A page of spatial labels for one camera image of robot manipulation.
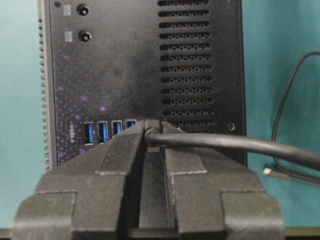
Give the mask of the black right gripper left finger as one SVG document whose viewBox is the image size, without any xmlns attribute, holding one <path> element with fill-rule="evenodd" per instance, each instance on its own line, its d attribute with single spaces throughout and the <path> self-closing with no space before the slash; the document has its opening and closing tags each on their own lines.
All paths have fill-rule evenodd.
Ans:
<svg viewBox="0 0 320 240">
<path fill-rule="evenodd" d="M 45 173 L 19 206 L 14 240 L 118 240 L 139 225 L 145 125 L 140 122 Z"/>
</svg>

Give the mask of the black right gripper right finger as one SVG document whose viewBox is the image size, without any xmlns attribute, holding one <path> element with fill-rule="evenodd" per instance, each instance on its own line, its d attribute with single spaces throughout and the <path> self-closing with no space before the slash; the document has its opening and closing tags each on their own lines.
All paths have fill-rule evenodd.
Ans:
<svg viewBox="0 0 320 240">
<path fill-rule="evenodd" d="M 282 240 L 284 219 L 255 172 L 210 148 L 163 149 L 181 240 Z"/>
</svg>

